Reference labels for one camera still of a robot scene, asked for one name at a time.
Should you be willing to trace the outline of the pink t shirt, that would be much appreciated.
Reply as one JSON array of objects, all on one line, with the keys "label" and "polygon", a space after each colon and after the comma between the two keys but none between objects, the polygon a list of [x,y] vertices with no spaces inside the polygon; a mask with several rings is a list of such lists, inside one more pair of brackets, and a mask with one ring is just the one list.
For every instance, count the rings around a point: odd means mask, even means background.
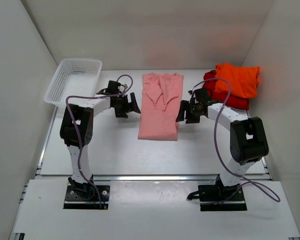
[{"label": "pink t shirt", "polygon": [[177,141],[176,122],[183,95],[184,76],[148,73],[142,76],[139,140]]}]

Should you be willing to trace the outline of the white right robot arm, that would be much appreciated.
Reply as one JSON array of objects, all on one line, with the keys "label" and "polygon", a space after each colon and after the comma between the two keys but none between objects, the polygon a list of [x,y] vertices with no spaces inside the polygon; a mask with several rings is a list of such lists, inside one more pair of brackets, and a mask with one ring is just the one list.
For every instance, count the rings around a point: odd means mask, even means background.
[{"label": "white right robot arm", "polygon": [[[188,92],[190,100],[182,100],[177,122],[197,124],[202,116],[214,120],[214,147],[224,171],[217,176],[220,184],[214,187],[214,195],[226,200],[232,195],[232,188],[238,186],[248,169],[269,153],[269,146],[263,122],[259,117],[248,117],[212,100],[212,91],[199,88]],[[217,127],[221,125],[229,132],[231,159],[225,163],[221,159],[217,143]]]}]

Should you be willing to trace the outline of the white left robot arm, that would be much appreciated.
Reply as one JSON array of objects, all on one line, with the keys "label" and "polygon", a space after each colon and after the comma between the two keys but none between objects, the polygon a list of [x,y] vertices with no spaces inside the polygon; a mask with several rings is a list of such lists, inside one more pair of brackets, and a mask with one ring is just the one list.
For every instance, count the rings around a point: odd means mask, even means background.
[{"label": "white left robot arm", "polygon": [[93,137],[94,117],[105,110],[114,109],[116,118],[127,118],[128,113],[141,111],[134,92],[127,92],[130,86],[124,86],[118,81],[110,80],[107,88],[95,96],[68,96],[65,100],[60,137],[70,154],[72,176],[68,178],[73,191],[83,199],[89,199],[99,191],[93,183],[90,170],[88,144]]}]

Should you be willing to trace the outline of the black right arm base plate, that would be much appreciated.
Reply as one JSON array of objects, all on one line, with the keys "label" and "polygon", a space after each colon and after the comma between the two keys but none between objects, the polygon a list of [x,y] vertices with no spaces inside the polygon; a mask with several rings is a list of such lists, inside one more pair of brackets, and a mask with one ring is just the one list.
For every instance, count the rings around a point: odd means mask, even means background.
[{"label": "black right arm base plate", "polygon": [[187,201],[199,200],[201,212],[241,212],[247,211],[247,204],[242,190],[234,187],[199,185],[191,192]]}]

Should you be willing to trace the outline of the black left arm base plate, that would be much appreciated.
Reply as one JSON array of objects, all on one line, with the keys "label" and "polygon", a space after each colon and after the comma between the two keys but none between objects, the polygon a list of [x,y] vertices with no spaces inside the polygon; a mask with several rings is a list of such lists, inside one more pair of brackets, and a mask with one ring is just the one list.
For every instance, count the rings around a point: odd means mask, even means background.
[{"label": "black left arm base plate", "polygon": [[97,185],[96,189],[84,183],[83,188],[68,184],[63,208],[66,210],[108,210],[110,200],[110,185]]}]

